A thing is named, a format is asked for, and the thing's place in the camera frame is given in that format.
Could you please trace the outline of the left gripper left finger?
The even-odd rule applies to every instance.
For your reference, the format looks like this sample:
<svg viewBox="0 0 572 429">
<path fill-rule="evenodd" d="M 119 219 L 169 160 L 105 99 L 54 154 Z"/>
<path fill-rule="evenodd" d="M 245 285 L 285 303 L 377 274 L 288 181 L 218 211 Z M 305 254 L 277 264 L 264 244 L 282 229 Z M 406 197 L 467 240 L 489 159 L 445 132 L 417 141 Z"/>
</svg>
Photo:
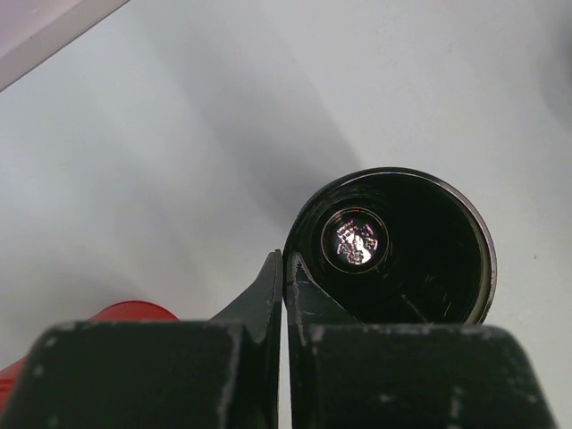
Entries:
<svg viewBox="0 0 572 429">
<path fill-rule="evenodd" d="M 275 428 L 282 256 L 205 321 L 46 329 L 1 412 L 4 428 Z"/>
</svg>

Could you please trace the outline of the black ribbed cup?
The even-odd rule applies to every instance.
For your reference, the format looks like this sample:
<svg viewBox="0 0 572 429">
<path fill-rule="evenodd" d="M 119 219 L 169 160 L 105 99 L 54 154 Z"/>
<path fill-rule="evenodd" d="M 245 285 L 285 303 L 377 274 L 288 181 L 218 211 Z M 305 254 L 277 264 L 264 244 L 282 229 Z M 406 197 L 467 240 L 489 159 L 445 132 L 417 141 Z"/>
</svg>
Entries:
<svg viewBox="0 0 572 429">
<path fill-rule="evenodd" d="M 404 167 L 324 185 L 297 215 L 283 257 L 366 324 L 481 324 L 497 284 L 492 236 L 475 206 Z"/>
</svg>

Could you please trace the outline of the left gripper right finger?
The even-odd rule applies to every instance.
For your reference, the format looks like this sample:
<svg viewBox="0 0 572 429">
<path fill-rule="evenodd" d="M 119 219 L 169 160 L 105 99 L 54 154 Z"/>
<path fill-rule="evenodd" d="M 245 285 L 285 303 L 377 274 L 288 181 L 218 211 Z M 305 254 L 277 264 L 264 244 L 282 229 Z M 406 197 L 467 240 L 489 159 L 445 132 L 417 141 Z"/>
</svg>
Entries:
<svg viewBox="0 0 572 429">
<path fill-rule="evenodd" d="M 527 354 L 474 324 L 364 324 L 285 259 L 296 428 L 553 428 Z"/>
</svg>

